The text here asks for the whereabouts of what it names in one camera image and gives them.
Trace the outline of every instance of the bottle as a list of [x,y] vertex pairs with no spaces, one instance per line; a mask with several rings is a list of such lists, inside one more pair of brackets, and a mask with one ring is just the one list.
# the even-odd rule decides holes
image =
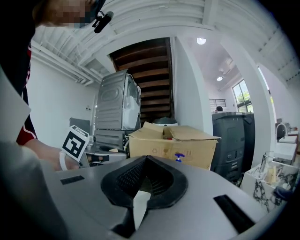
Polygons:
[[182,153],[175,153],[175,156],[177,157],[176,162],[180,162],[180,163],[182,163],[180,157],[185,157],[185,155]]

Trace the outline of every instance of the faucet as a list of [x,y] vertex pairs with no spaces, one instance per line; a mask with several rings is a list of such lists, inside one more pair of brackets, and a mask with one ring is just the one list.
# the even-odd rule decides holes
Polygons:
[[288,133],[288,132],[287,132],[287,129],[286,129],[286,125],[283,124],[283,123],[279,123],[279,124],[277,125],[277,127],[276,127],[276,136],[275,136],[275,141],[276,141],[276,142],[277,142],[278,127],[279,127],[280,125],[282,125],[282,126],[285,127],[285,130],[283,130],[283,138],[285,137],[285,133]]
[[265,169],[265,167],[266,167],[266,163],[267,163],[267,158],[271,158],[271,159],[277,159],[277,157],[273,157],[273,156],[271,156],[271,155],[267,155],[267,152],[265,152],[264,153],[264,155],[262,156],[262,164],[261,164],[261,166],[260,166],[260,168],[259,168],[259,172],[260,173],[263,173],[264,172],[264,169]]

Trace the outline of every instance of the black pot lid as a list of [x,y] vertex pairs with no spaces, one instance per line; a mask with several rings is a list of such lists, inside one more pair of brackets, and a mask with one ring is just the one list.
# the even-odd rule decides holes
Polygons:
[[177,123],[177,121],[175,119],[171,119],[171,118],[168,118],[168,117],[163,117],[163,118],[160,118],[160,119],[155,119],[153,121],[153,123],[156,123],[156,124],[174,124],[174,123]]

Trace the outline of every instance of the window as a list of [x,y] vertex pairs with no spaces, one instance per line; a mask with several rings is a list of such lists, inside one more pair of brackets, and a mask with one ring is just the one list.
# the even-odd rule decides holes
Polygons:
[[214,112],[217,106],[226,107],[225,99],[210,99],[210,110]]
[[241,81],[233,88],[235,99],[237,102],[238,110],[241,113],[251,112],[253,113],[253,106],[251,102],[251,97],[248,92],[245,81]]

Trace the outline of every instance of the cardboard box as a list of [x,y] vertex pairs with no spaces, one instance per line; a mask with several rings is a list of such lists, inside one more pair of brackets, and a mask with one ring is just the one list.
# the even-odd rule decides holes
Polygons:
[[209,169],[218,138],[190,126],[161,127],[145,122],[129,134],[130,157],[153,155],[176,160],[175,153],[182,153],[184,164]]

